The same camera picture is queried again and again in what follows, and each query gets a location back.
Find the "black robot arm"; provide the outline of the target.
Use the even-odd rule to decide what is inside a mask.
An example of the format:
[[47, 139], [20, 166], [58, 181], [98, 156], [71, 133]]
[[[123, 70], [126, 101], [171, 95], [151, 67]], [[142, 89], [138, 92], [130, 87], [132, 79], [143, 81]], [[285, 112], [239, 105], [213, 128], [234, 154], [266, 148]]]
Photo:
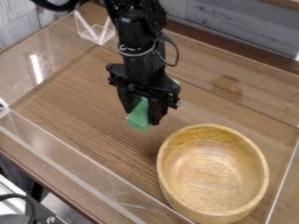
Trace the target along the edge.
[[116, 27], [120, 64], [107, 65], [108, 82], [116, 87], [126, 112], [147, 100], [146, 119], [156, 125], [175, 109], [181, 85], [166, 72], [176, 62], [166, 58], [166, 46], [174, 40], [166, 35], [167, 10], [159, 0], [103, 0]]

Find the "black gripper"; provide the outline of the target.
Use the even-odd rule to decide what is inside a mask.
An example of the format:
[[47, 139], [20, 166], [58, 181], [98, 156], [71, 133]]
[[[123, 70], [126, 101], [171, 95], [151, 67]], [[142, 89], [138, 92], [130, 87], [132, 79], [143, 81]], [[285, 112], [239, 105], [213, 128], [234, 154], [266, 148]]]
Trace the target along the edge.
[[[142, 100], [138, 89], [148, 89], [159, 81], [171, 78], [166, 72], [170, 63], [166, 60], [166, 49], [154, 47], [142, 49], [118, 48], [123, 56], [122, 64], [108, 64], [108, 82], [116, 87], [118, 97], [126, 112], [130, 114]], [[148, 122], [158, 125], [167, 115], [168, 105], [163, 99], [151, 98], [148, 101]]]

